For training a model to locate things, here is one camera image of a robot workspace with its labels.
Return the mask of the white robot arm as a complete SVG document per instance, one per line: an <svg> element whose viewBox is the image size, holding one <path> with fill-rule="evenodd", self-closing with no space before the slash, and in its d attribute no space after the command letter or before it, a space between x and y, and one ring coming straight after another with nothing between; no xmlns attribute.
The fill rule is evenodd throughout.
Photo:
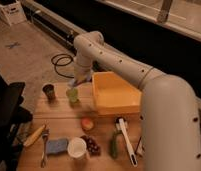
<svg viewBox="0 0 201 171"><path fill-rule="evenodd" d="M98 31L77 35L74 47L77 82L97 61L142 91L144 171L201 171L198 102L187 81L106 48Z"/></svg>

